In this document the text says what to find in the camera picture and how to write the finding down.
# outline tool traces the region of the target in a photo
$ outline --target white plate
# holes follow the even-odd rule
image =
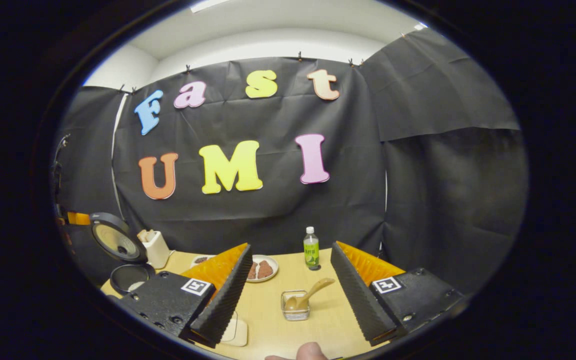
[[[265,278],[253,278],[253,279],[247,278],[246,279],[247,282],[261,283],[262,281],[270,280],[273,278],[273,276],[277,275],[277,272],[279,271],[279,264],[277,264],[275,259],[266,255],[252,255],[252,261],[256,262],[257,264],[256,273],[259,273],[259,263],[263,262],[263,260],[266,260],[266,262],[268,262],[268,265],[270,265],[270,268],[272,268],[272,274],[270,274],[270,276],[266,276]]]
[[[195,265],[199,265],[201,264],[201,262],[199,262],[199,264],[195,263],[195,260],[199,259],[199,258],[214,258],[216,255],[199,255],[199,256],[195,256],[194,259],[192,259],[192,261],[190,262],[190,267],[194,267]]]

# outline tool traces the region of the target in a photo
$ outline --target blue letter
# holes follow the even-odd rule
[[[146,135],[160,122],[160,118],[153,116],[153,114],[160,113],[162,107],[160,107],[160,102],[157,101],[157,99],[162,98],[162,96],[164,96],[164,91],[157,90],[135,107],[134,112],[139,116],[139,120],[141,121],[142,135]]]

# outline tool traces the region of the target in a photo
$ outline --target ceiling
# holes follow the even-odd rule
[[[388,44],[419,21],[376,0],[229,0],[197,13],[183,9],[133,38],[158,60],[228,35],[276,28],[313,28]]]

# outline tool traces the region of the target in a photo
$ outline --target bottle label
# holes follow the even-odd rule
[[[308,267],[316,267],[320,264],[320,244],[303,244],[303,253]]]

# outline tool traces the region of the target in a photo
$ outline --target white wall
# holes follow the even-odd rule
[[[125,91],[133,87],[139,89],[150,84],[151,74],[158,63],[155,57],[141,48],[126,44],[101,63],[84,86],[119,89],[125,84]]]
[[[148,83],[191,69],[230,60],[263,57],[326,59],[359,64],[386,46],[374,39],[319,29],[289,28],[240,32],[193,45],[160,60]]]

